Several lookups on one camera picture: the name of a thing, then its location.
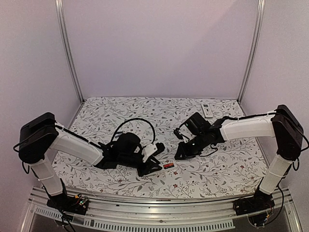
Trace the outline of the long white remote control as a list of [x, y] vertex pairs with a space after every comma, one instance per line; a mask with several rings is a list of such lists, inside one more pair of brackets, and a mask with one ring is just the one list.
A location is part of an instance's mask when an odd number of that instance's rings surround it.
[[167, 163], [167, 164], [163, 164], [163, 170], [167, 170], [167, 169], [172, 169], [175, 167], [174, 163], [171, 162], [171, 163]]

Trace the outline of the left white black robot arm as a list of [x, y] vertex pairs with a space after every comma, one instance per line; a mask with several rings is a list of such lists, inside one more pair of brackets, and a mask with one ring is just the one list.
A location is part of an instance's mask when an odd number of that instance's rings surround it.
[[95, 144], [56, 122], [50, 112], [25, 124], [13, 150], [41, 181], [53, 202], [67, 210], [72, 200], [65, 194], [64, 184], [45, 156], [49, 149], [70, 154], [99, 169], [115, 169], [121, 165], [135, 168], [139, 176], [144, 176], [162, 169], [156, 155], [162, 153], [165, 146], [155, 141], [143, 146], [140, 138], [131, 132], [107, 144]]

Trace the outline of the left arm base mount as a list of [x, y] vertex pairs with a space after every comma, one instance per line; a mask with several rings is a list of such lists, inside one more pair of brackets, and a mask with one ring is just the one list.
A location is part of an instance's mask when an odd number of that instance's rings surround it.
[[60, 181], [62, 191], [59, 194], [51, 196], [45, 189], [45, 192], [49, 198], [47, 201], [47, 206], [55, 208], [61, 213], [69, 212], [79, 215], [86, 215], [89, 205], [89, 198], [87, 196], [82, 196], [80, 193], [75, 196], [69, 196], [62, 179], [60, 179]]

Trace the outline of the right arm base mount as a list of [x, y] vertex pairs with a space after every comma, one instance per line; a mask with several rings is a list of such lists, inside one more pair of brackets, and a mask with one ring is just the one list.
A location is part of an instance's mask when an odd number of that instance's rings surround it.
[[233, 209], [237, 216], [270, 209], [274, 206], [272, 194], [265, 194], [259, 189], [251, 197], [242, 197], [233, 201]]

